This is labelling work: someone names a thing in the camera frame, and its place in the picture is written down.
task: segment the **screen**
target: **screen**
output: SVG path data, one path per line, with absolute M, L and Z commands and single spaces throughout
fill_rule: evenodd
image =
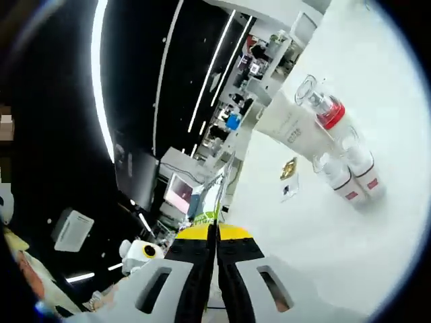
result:
M 193 187 L 188 185 L 182 178 L 175 173 L 170 178 L 166 189 L 165 201 L 176 207 L 182 213 L 187 214 L 190 207 Z
M 118 131 L 115 133 L 114 143 L 115 175 L 119 190 L 150 212 L 158 175 L 158 160 L 139 149 L 130 138 Z

